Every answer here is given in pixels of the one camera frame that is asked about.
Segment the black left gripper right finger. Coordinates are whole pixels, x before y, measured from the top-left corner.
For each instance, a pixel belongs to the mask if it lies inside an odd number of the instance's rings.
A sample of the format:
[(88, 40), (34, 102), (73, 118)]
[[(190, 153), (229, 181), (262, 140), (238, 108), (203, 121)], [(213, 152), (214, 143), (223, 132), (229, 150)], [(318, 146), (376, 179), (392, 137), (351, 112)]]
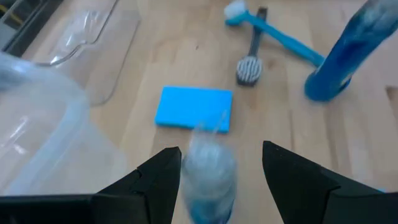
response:
[(384, 193), (264, 141), (262, 166), (284, 224), (398, 224), (398, 192)]

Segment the blue dish brush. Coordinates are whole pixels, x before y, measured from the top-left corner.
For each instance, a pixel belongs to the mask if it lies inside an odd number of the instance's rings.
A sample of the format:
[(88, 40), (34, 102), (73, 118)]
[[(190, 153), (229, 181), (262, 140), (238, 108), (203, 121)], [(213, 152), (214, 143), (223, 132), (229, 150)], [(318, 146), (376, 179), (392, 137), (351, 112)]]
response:
[(224, 22), (228, 26), (238, 26), (243, 22), (248, 22), (253, 28), (268, 34), (289, 51), (319, 67), (325, 58), (310, 47), (268, 24), (266, 22), (267, 10), (267, 7), (259, 7), (257, 14), (251, 14), (244, 0), (234, 0), (224, 9)]

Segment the blue Dawn dish soap bottle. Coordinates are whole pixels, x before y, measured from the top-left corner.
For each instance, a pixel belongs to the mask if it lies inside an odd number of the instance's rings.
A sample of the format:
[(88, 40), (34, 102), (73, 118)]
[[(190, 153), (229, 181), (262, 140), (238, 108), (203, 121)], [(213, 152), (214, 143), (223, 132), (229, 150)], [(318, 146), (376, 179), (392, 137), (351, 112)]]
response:
[(368, 56), (398, 30), (398, 0), (367, 0), (348, 21), (322, 64), (306, 79), (304, 92), (313, 101), (339, 95)]
[(237, 162), (216, 132), (197, 126), (182, 160), (183, 199), (194, 224), (229, 224), (233, 211)]

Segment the grey metal spoon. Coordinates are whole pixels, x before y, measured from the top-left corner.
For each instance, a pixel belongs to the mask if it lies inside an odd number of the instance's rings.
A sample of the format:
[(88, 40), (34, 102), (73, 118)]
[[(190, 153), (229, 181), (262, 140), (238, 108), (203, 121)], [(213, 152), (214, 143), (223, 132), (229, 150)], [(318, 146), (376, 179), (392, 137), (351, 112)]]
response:
[(262, 30), (254, 26), (249, 52), (237, 63), (236, 80), (238, 85), (253, 87), (262, 75), (262, 60), (257, 56), (261, 38)]

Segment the blue cellulose sponge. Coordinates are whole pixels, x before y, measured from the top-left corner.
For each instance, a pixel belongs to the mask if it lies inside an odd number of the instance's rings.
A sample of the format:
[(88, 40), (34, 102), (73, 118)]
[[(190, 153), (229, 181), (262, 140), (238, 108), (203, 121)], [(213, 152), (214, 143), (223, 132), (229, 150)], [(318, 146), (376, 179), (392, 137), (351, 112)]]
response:
[(164, 86), (154, 122), (158, 126), (228, 133), (233, 92), (193, 86)]

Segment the clear plastic tub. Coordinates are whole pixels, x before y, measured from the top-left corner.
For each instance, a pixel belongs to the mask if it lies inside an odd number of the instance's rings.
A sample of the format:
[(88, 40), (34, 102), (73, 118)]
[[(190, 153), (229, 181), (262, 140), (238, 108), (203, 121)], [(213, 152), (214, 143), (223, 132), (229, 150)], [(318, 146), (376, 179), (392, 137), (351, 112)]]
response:
[(0, 52), (0, 196), (95, 193), (126, 173), (75, 82)]

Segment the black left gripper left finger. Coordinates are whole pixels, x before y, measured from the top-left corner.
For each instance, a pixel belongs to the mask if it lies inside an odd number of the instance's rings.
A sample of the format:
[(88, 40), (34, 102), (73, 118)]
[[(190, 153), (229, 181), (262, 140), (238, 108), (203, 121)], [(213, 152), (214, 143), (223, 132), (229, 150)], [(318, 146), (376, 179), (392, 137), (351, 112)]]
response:
[(0, 224), (171, 224), (181, 160), (165, 148), (95, 194), (0, 197)]

